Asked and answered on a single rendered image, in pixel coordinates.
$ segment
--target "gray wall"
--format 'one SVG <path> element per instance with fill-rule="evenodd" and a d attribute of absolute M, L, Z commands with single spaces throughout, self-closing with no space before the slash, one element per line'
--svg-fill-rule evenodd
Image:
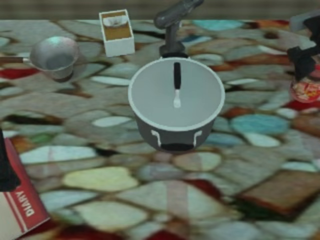
<path fill-rule="evenodd" d="M 127 9 L 132 20 L 152 19 L 178 0 L 0 0 L 0 19 L 97 19 Z M 205 0 L 192 19 L 287 19 L 318 8 L 318 0 Z"/>

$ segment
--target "tissue box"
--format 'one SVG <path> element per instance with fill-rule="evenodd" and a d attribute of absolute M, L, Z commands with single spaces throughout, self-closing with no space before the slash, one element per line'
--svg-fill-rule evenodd
<path fill-rule="evenodd" d="M 10 164 L 21 180 L 12 192 L 0 192 L 0 240 L 13 240 L 50 219 L 11 141 L 5 149 Z"/>
<path fill-rule="evenodd" d="M 105 26 L 104 19 L 126 16 L 128 21 L 121 26 Z M 131 28 L 128 11 L 117 10 L 100 12 L 99 19 L 103 36 L 104 49 L 107 57 L 133 54 L 135 52 L 135 38 Z"/>

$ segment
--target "table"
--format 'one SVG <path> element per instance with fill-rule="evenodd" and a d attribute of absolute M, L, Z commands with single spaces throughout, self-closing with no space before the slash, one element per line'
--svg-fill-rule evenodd
<path fill-rule="evenodd" d="M 184 21 L 179 37 L 220 76 L 226 101 L 206 144 L 171 155 L 144 143 L 127 100 L 164 32 L 132 26 L 136 53 L 106 58 L 98 20 L 0 22 L 3 56 L 59 35 L 90 62 L 67 83 L 0 68 L 1 127 L 52 216 L 24 239 L 318 239 L 320 103 L 289 97 L 286 56 L 293 39 L 308 39 L 279 33 L 280 20 Z"/>

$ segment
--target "white box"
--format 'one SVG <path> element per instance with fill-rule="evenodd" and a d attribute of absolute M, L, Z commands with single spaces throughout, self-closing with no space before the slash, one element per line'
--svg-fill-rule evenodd
<path fill-rule="evenodd" d="M 127 16 L 128 22 L 120 27 L 106 27 L 103 19 L 116 16 Z M 101 33 L 105 54 L 107 57 L 115 57 L 135 53 L 135 37 L 130 24 L 128 11 L 126 9 L 117 11 L 105 11 L 99 13 Z"/>

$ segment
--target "wooden handle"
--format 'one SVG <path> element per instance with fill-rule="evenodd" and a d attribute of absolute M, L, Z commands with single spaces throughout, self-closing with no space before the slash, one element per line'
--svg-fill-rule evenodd
<path fill-rule="evenodd" d="M 0 64 L 22 64 L 24 58 L 20 56 L 1 56 Z"/>

